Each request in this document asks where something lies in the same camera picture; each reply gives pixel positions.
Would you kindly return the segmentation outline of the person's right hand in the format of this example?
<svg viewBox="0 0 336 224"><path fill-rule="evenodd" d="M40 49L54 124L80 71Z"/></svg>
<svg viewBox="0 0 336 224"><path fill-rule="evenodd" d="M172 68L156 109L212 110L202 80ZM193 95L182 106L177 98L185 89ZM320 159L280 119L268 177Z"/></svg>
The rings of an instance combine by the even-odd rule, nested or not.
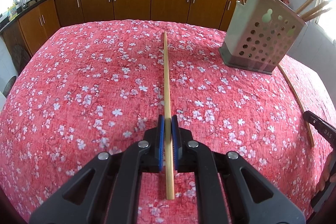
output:
<svg viewBox="0 0 336 224"><path fill-rule="evenodd" d="M325 161L325 165L323 167L321 176L319 178L319 181L315 187L315 193L319 192L319 191L323 191L325 188L325 184L327 182L327 180L330 180L330 182L335 182L335 174L333 174L332 176L330 175L330 163L331 163L331 159L333 158L333 153L329 153L329 155L326 158Z"/></svg>

